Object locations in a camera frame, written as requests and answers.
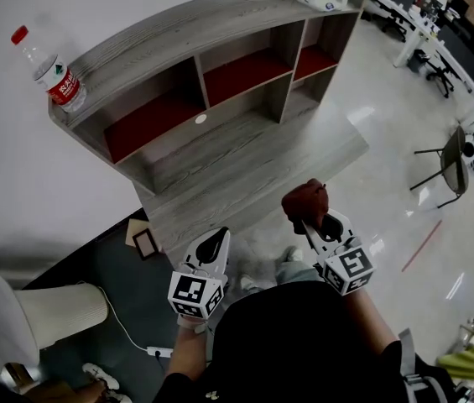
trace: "red line on floor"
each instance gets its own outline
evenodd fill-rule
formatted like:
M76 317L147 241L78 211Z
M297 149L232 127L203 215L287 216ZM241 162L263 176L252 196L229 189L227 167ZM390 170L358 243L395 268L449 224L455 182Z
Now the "red line on floor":
M418 256L418 254L421 252L421 250L425 247L425 245L427 244L427 242L429 242L430 238L432 238L432 235L435 233L435 231L438 229L438 227L441 225L441 220L438 221L438 223L435 225L435 227L432 229L432 231L429 233L429 235L427 236L427 238L423 241L423 243L421 244L421 246L418 248L417 251L415 251L415 254L412 255L412 258L409 260L408 263L406 263L406 265L403 267L403 269L401 270L401 272L404 272L411 264L412 264L412 261L415 260L415 257Z

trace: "red bottle cap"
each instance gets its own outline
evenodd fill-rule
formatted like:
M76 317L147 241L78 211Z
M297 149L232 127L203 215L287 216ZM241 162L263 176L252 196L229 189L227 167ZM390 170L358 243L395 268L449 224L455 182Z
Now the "red bottle cap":
M14 44L19 44L20 41L26 37L26 34L28 34L28 29L26 29L25 25L22 25L18 27L17 31L13 33L13 36L11 36L11 41Z

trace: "red label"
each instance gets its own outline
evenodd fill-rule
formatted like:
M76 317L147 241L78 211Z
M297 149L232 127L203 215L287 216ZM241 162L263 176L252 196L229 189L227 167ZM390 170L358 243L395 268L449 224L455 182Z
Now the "red label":
M67 68L67 73L65 73L61 82L50 88L47 92L56 104L64 105L70 102L72 97L75 96L78 88L80 88L80 82L78 82L78 79L70 72L70 69Z

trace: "desk leg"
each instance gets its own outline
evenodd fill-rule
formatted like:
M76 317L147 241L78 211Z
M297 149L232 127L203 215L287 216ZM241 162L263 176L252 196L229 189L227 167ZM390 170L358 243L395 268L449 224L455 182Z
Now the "desk leg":
M405 65L408 61L408 58L414 53L416 48L421 43L421 38L419 36L419 30L415 29L411 34L406 43L404 44L403 50L398 55L397 59L393 62L395 67L400 67Z

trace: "black shirt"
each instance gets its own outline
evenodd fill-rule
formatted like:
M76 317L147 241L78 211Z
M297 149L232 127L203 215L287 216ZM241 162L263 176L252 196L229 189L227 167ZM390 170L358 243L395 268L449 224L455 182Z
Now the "black shirt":
M407 401L400 343L380 357L370 353L343 304L323 282L241 299L216 328L203 375L196 382L168 376L154 402ZM435 369L420 360L418 368Z

